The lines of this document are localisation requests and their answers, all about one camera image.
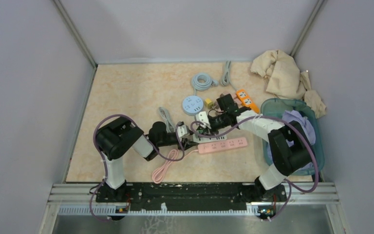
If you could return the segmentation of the yellow plug adapter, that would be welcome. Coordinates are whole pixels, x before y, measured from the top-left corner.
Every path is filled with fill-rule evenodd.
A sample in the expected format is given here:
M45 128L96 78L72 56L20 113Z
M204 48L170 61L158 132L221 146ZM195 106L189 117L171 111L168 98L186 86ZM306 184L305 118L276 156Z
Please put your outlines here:
M214 107L214 102L213 102L211 99L206 98L206 99L204 100L204 106L205 106L206 108L208 108L208 109L212 109L212 108Z

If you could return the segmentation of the orange power strip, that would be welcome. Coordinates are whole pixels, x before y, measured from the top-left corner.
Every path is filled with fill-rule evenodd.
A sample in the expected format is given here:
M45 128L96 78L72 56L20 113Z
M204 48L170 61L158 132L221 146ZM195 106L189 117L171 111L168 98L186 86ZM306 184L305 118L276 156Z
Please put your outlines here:
M236 97L241 101L242 106L248 107L258 114L260 113L259 107L244 89L236 91Z

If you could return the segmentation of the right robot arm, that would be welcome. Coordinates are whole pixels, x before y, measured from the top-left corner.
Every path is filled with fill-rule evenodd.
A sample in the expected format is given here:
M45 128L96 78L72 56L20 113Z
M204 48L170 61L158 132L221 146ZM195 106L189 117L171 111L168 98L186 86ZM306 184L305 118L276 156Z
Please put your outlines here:
M268 142L273 163L266 172L255 179L255 196L267 201L274 194L274 188L280 185L289 175L313 164L315 170L312 192L318 185L319 168L312 146L297 121L285 121L278 117L264 116L249 107L238 107L231 95L217 100L221 114L210 116L205 111L195 115L194 123L198 125L193 132L200 137L219 137L220 129L226 133L235 128L248 131Z

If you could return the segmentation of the round blue socket hub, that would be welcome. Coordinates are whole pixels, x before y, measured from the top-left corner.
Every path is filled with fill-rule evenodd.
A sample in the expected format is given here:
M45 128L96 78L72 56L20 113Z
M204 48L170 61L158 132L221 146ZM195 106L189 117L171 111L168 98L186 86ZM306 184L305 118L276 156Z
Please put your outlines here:
M202 98L196 95L188 96L182 101L182 110L188 116L194 116L204 109Z

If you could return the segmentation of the white usb charger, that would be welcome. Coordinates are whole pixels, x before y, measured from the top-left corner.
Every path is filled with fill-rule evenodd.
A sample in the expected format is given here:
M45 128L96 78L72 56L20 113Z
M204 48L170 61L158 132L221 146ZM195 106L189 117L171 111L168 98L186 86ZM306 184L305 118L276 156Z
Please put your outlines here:
M223 140L227 140L227 137L226 136L201 137L201 136L197 136L197 135L192 135L192 141L196 142L196 143L199 143L199 144L216 142L216 141L223 141Z

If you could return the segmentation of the pink power strip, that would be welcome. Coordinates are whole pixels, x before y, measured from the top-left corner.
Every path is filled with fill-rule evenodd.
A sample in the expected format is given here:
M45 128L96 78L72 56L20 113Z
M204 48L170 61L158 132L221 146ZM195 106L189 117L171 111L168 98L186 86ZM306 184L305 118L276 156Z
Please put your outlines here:
M244 148L247 146L247 139L245 137L239 137L222 141L199 144L197 146L197 150L199 154L213 154L228 150Z

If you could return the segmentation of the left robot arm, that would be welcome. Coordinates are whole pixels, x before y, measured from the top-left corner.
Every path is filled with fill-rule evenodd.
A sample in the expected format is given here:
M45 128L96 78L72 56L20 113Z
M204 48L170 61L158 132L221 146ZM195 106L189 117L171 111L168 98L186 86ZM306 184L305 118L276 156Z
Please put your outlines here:
M162 121L153 123L147 134L128 116L112 115L102 120L93 133L93 144L100 153L108 185L107 195L115 202L122 201L127 194L124 186L123 156L129 149L135 150L146 161L159 155L160 147L177 146L184 151L198 143L192 140L193 132L180 122L169 132Z

